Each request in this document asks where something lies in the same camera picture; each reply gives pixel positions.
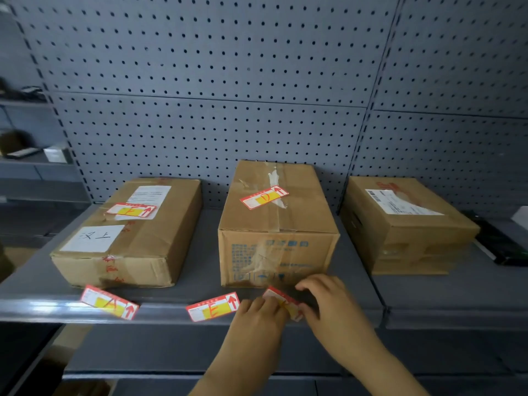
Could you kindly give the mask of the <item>white object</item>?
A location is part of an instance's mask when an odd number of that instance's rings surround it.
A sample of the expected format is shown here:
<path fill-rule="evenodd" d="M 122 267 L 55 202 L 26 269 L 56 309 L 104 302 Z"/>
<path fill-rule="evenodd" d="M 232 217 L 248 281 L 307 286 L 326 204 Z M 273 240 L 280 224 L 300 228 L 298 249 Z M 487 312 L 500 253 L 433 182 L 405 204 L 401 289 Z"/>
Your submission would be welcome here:
<path fill-rule="evenodd" d="M 519 207 L 511 216 L 511 220 L 528 231 L 528 205 Z"/>

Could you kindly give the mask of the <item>white printed shipping label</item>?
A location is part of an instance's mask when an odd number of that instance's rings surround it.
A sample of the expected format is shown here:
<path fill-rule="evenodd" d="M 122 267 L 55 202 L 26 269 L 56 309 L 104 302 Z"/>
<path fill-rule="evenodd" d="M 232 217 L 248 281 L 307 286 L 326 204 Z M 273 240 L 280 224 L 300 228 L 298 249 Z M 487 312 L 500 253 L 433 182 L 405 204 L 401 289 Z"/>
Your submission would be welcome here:
<path fill-rule="evenodd" d="M 156 217 L 157 211 L 160 209 L 170 189 L 171 186 L 166 185 L 138 186 L 138 188 L 126 200 L 126 204 L 141 204 L 147 206 L 155 206 L 155 209 L 151 211 L 146 217 L 117 214 L 115 215 L 114 220 L 123 221 L 154 219 Z"/>

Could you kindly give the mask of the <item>grey background shelving unit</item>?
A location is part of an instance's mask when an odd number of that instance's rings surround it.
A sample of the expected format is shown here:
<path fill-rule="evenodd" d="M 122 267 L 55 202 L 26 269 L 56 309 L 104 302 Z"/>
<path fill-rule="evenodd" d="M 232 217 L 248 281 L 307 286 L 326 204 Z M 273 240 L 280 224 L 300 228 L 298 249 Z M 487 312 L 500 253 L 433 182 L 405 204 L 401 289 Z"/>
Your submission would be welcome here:
<path fill-rule="evenodd" d="M 38 249 L 90 201 L 73 158 L 54 164 L 42 151 L 68 144 L 14 2 L 0 0 L 0 242 Z"/>

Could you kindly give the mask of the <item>grey metal shelf board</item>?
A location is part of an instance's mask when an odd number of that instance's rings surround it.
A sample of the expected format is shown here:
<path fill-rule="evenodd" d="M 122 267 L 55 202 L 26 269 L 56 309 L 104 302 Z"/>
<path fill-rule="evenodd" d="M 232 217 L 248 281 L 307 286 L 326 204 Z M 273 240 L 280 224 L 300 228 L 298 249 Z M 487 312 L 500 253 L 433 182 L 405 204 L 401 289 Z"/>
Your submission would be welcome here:
<path fill-rule="evenodd" d="M 528 268 L 472 244 L 448 275 L 374 275 L 389 329 L 528 331 Z"/>
<path fill-rule="evenodd" d="M 109 292 L 140 304 L 132 320 L 89 307 L 80 301 L 83 290 L 66 282 L 49 254 L 95 209 L 96 205 L 90 206 L 0 284 L 0 321 L 183 325 L 192 324 L 185 309 L 190 304 L 232 291 L 240 299 L 252 299 L 263 293 L 262 289 L 221 286 L 217 234 L 221 211 L 204 209 L 175 286 L 110 289 Z"/>

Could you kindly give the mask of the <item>grey lower shelf board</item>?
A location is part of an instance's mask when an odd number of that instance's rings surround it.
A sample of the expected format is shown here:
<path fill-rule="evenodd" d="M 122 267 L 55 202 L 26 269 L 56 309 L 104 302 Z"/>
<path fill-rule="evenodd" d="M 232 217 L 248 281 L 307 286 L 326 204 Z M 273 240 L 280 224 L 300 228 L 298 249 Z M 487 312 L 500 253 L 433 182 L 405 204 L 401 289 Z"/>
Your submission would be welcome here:
<path fill-rule="evenodd" d="M 218 352 L 225 325 L 96 325 L 65 379 L 191 379 Z M 528 376 L 528 331 L 380 329 L 382 342 L 419 378 Z M 287 326 L 274 379 L 351 377 L 306 326 Z"/>

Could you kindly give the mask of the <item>black flat package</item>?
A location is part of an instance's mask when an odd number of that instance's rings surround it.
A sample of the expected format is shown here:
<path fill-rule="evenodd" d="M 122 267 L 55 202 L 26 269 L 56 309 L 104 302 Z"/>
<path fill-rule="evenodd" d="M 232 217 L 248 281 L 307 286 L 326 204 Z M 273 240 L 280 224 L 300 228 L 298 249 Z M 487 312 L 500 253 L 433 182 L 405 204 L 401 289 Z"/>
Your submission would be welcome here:
<path fill-rule="evenodd" d="M 528 249 L 472 210 L 462 210 L 480 228 L 474 244 L 499 266 L 528 268 Z"/>

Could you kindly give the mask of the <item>small stacked cardboard box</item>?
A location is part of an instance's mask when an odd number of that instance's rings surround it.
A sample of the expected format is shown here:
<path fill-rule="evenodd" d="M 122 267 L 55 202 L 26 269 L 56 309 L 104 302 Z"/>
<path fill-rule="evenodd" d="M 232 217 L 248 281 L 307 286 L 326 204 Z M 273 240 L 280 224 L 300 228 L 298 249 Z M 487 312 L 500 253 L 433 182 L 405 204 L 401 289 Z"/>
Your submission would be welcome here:
<path fill-rule="evenodd" d="M 372 275 L 449 274 L 480 228 L 415 178 L 351 176 L 340 218 Z M 442 216 L 386 214 L 365 189 L 392 190 Z"/>

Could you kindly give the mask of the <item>person's left forearm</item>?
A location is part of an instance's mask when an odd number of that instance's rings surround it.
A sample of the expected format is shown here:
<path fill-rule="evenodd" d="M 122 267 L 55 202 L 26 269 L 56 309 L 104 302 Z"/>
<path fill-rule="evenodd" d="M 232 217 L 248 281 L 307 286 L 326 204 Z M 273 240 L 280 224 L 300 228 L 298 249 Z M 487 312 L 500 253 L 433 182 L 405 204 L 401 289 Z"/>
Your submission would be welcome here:
<path fill-rule="evenodd" d="M 188 396 L 255 396 L 277 368 L 279 352 L 249 357 L 219 353 Z"/>

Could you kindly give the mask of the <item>tall taped cardboard box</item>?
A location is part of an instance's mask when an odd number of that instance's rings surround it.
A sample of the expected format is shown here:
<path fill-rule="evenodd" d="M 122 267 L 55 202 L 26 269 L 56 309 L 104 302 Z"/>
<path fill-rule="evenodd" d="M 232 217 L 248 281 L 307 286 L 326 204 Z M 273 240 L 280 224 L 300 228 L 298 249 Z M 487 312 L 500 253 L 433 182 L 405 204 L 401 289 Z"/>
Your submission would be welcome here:
<path fill-rule="evenodd" d="M 289 195 L 255 210 L 241 203 L 274 185 Z M 241 160 L 218 227 L 221 285 L 295 285 L 326 273 L 339 238 L 313 166 Z"/>

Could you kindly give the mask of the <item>white barcode shipping label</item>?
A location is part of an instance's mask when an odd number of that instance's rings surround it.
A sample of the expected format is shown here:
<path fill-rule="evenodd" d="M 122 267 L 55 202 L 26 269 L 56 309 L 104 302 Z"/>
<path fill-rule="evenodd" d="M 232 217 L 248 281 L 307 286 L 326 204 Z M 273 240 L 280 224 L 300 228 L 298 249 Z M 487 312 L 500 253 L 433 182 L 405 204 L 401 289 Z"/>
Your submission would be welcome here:
<path fill-rule="evenodd" d="M 386 214 L 424 216 L 443 215 L 442 213 L 400 199 L 392 190 L 365 189 L 365 191 Z"/>

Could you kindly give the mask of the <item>person's right forearm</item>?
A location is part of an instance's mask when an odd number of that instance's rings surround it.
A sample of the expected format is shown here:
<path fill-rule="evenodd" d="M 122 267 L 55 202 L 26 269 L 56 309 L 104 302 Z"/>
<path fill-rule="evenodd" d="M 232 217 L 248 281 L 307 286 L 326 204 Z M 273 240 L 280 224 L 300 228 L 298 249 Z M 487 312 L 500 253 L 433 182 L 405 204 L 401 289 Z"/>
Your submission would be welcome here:
<path fill-rule="evenodd" d="M 430 396 L 383 345 L 355 349 L 342 365 L 360 381 L 371 396 Z"/>

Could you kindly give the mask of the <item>white handwritten paper label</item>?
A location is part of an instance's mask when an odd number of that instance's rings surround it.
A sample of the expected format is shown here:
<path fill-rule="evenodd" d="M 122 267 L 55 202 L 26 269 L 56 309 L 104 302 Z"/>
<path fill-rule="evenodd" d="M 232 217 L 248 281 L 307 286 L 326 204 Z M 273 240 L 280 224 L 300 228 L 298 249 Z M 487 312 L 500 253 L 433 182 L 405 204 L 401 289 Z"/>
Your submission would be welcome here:
<path fill-rule="evenodd" d="M 107 252 L 124 227 L 124 225 L 83 226 L 59 248 L 59 251 L 87 253 Z"/>

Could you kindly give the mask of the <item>person's right hand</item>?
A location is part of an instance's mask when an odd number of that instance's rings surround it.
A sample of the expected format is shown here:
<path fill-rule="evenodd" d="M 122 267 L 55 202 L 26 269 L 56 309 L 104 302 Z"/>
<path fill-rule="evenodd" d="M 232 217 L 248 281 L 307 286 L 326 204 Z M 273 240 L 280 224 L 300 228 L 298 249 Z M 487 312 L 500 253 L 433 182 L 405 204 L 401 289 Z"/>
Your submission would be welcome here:
<path fill-rule="evenodd" d="M 339 277 L 313 274 L 300 280 L 295 289 L 310 292 L 316 300 L 321 324 L 318 331 L 312 332 L 341 366 L 353 350 L 383 345 L 370 320 Z"/>

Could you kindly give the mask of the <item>red yellow label sticker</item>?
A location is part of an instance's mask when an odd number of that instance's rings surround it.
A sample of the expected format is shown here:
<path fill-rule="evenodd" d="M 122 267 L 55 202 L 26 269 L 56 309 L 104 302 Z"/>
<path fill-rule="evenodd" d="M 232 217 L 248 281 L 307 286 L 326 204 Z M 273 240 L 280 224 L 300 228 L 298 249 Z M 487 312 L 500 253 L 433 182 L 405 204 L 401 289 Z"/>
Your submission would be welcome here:
<path fill-rule="evenodd" d="M 155 205 L 116 203 L 105 214 L 114 215 L 123 219 L 149 219 L 158 209 Z"/>
<path fill-rule="evenodd" d="M 84 288 L 80 302 L 124 320 L 134 319 L 140 308 L 140 305 L 134 302 L 91 285 Z"/>
<path fill-rule="evenodd" d="M 263 293 L 263 298 L 275 298 L 278 300 L 278 303 L 281 307 L 285 308 L 289 315 L 290 319 L 299 322 L 304 318 L 302 311 L 299 309 L 299 301 L 293 297 L 287 295 L 287 293 L 279 290 L 275 287 L 269 286 Z"/>
<path fill-rule="evenodd" d="M 186 307 L 192 322 L 198 323 L 235 313 L 240 306 L 236 292 L 204 300 Z"/>
<path fill-rule="evenodd" d="M 241 203 L 244 204 L 249 210 L 255 210 L 260 206 L 273 203 L 276 200 L 280 200 L 285 196 L 288 196 L 289 192 L 278 185 L 271 186 L 263 191 L 256 192 L 252 195 L 245 196 L 240 199 Z"/>

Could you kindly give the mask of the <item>flat wide cardboard box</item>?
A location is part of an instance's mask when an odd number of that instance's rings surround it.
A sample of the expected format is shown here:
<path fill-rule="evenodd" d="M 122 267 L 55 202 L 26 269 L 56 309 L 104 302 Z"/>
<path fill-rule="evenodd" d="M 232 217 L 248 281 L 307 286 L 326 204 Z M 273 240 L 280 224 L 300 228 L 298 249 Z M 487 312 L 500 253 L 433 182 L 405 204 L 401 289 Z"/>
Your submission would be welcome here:
<path fill-rule="evenodd" d="M 144 185 L 171 186 L 154 219 L 116 221 L 114 215 L 105 214 L 112 205 L 126 203 L 138 186 Z M 171 287 L 180 276 L 201 210 L 198 179 L 133 179 L 97 206 L 49 256 L 62 277 L 74 287 Z M 111 225 L 125 227 L 107 252 L 59 251 L 81 227 Z"/>

